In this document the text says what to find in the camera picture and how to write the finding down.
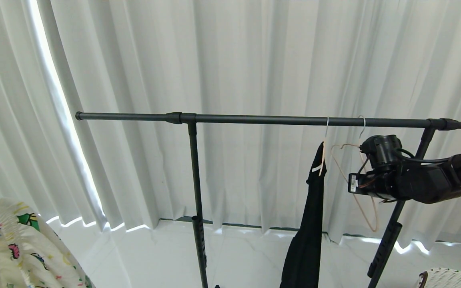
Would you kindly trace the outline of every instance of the black clothes rack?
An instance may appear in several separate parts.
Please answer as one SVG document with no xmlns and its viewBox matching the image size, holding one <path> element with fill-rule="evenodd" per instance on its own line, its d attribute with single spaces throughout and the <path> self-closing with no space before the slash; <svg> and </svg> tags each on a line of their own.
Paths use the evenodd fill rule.
<svg viewBox="0 0 461 288">
<path fill-rule="evenodd" d="M 130 121 L 160 121 L 172 124 L 187 124 L 190 135 L 190 150 L 192 157 L 193 186 L 197 215 L 192 217 L 193 232 L 197 248 L 200 278 L 203 288 L 208 288 L 206 266 L 207 256 L 204 244 L 204 226 L 202 216 L 202 200 L 200 194 L 200 173 L 197 148 L 197 123 L 227 123 L 227 124 L 279 124 L 279 125 L 309 125 L 309 126 L 368 126 L 424 128 L 419 148 L 415 155 L 422 159 L 428 150 L 436 130 L 461 129 L 461 122 L 452 119 L 388 119 L 388 118 L 342 118 L 342 117 L 292 117 L 292 116 L 258 116 L 258 115 L 208 115 L 196 113 L 173 112 L 166 114 L 132 114 L 132 113 L 85 113 L 77 112 L 77 120 L 130 120 Z M 368 288 L 375 288 L 390 257 L 402 225 L 397 222 L 405 201 L 397 201 L 389 223 L 371 263 L 367 275 L 371 278 Z"/>
</svg>

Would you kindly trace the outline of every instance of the white patterned clothing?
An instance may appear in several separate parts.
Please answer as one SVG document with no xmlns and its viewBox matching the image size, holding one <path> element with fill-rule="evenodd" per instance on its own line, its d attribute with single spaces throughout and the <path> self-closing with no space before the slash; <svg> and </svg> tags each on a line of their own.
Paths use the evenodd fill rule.
<svg viewBox="0 0 461 288">
<path fill-rule="evenodd" d="M 0 288 L 94 288 L 48 224 L 23 202 L 0 199 Z"/>
</svg>

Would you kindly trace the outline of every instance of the hanger hook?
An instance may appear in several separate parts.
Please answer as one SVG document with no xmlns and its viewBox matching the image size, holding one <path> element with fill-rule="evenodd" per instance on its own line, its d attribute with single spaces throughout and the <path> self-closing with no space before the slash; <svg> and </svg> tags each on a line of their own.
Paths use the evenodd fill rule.
<svg viewBox="0 0 461 288">
<path fill-rule="evenodd" d="M 325 138 L 326 138 L 326 135 L 328 134 L 328 122 L 329 122 L 330 118 L 327 117 L 327 130 L 325 131 Z"/>
<path fill-rule="evenodd" d="M 362 137 L 362 133 L 364 133 L 364 130 L 366 129 L 366 117 L 364 115 L 359 115 L 359 118 L 362 118 L 364 120 L 364 127 L 362 127 L 362 131 L 359 134 L 359 139 Z"/>
</svg>

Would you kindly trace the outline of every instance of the black garment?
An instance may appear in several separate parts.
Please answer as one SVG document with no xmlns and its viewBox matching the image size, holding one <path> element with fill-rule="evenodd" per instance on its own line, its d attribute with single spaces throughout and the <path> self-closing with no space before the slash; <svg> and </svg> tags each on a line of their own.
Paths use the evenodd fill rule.
<svg viewBox="0 0 461 288">
<path fill-rule="evenodd" d="M 309 184 L 309 192 L 305 201 L 302 224 L 287 250 L 280 288 L 318 287 L 326 165 L 317 167 L 321 164 L 322 158 L 323 143 L 318 148 L 306 181 Z"/>
</svg>

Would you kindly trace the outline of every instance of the white marble floor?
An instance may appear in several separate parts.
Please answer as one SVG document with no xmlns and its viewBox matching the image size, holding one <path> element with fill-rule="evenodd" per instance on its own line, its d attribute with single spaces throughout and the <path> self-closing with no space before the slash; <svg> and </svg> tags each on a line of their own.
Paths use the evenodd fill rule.
<svg viewBox="0 0 461 288">
<path fill-rule="evenodd" d="M 125 228 L 101 233 L 97 226 L 77 222 L 50 224 L 91 276 L 97 288 L 199 288 L 200 278 L 192 225 L 161 221 L 151 231 Z M 273 288 L 280 284 L 284 258 L 295 232 L 205 225 L 207 277 L 210 287 Z M 377 240 L 344 237 L 340 244 L 324 239 L 321 256 L 322 288 L 367 287 L 366 273 Z M 392 252 L 379 288 L 413 287 L 429 268 L 461 270 L 461 244 L 435 244 L 428 253 L 417 244 Z"/>
</svg>

